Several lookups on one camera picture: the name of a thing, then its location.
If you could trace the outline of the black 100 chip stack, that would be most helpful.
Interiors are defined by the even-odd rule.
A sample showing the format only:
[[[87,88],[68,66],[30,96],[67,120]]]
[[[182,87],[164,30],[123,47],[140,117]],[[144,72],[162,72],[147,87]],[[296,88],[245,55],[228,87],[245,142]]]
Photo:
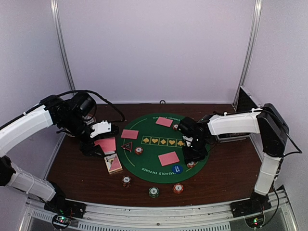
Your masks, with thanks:
[[[130,176],[124,176],[122,178],[122,186],[125,187],[125,188],[128,188],[130,187],[132,184],[132,179]]]

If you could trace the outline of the dealt card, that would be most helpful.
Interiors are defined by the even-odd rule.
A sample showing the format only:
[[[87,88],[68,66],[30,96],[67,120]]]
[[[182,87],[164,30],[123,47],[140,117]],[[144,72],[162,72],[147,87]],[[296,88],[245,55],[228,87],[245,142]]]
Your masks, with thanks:
[[[161,126],[168,127],[168,128],[171,127],[172,123],[173,123],[172,119],[168,119],[165,117],[159,117],[156,121],[157,125],[161,125]]]
[[[138,137],[138,134],[139,134],[138,130],[124,129],[122,131],[121,138],[136,140]]]
[[[175,151],[166,154],[161,154],[158,156],[161,166],[168,166],[180,161],[177,153]]]

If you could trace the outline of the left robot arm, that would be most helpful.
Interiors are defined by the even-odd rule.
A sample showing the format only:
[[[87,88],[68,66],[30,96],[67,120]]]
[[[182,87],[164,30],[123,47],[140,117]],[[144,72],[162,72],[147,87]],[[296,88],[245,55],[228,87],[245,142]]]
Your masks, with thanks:
[[[23,171],[14,164],[7,153],[33,134],[51,126],[79,139],[85,156],[102,157],[104,151],[95,144],[97,140],[109,138],[119,133],[116,122],[106,120],[88,124],[85,117],[96,111],[97,104],[89,90],[77,90],[67,100],[63,94],[50,95],[28,111],[14,118],[0,128],[0,184],[11,186],[26,194],[32,194],[50,204],[59,214],[69,210],[65,194],[55,184]]]

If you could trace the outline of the orange 5 chip stack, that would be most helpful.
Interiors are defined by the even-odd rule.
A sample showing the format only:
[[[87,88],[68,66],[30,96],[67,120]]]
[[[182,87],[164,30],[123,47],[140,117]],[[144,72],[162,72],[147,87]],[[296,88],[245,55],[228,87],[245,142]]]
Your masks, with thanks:
[[[184,186],[181,183],[176,183],[172,188],[173,193],[181,194],[184,191]]]

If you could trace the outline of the red-backed card deck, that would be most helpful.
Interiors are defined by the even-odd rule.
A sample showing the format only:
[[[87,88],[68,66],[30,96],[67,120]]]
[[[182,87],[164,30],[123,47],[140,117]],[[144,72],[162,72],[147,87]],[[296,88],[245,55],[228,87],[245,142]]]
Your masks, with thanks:
[[[96,140],[95,145],[101,147],[105,155],[114,154],[116,152],[116,139],[115,137]]]

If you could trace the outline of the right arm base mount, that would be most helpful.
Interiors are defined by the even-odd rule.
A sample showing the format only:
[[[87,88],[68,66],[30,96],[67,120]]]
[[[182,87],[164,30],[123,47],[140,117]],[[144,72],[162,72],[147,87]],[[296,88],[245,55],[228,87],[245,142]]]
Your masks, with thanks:
[[[230,204],[231,212],[234,218],[248,216],[255,213],[261,213],[264,210],[271,209],[270,201],[266,201],[263,204],[252,201],[251,199],[233,202]]]

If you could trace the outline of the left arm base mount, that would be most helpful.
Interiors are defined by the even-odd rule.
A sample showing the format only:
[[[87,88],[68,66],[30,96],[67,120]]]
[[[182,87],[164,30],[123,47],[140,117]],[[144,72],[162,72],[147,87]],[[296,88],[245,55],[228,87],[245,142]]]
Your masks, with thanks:
[[[57,207],[52,205],[51,202],[47,202],[44,205],[44,209],[60,215],[64,215],[68,218],[83,218],[86,211],[86,205],[80,202],[65,200],[64,206],[62,207]]]

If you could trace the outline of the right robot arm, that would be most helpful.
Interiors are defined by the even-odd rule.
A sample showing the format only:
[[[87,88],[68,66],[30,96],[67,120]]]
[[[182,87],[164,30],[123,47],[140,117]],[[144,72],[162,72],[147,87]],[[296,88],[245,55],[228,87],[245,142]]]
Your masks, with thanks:
[[[266,197],[280,173],[289,134],[287,124],[273,104],[267,103],[246,112],[212,113],[198,121],[185,117],[179,122],[177,130],[187,142],[182,148],[185,163],[205,159],[208,155],[206,145],[216,143],[220,135],[260,135],[263,159],[246,207],[255,213],[265,205]]]

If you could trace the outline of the green 20 chip stack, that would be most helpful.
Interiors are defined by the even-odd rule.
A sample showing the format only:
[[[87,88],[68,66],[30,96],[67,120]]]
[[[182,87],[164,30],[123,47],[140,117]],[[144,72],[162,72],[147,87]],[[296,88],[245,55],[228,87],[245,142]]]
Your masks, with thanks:
[[[159,196],[159,189],[157,187],[150,187],[148,193],[151,198],[157,198]]]

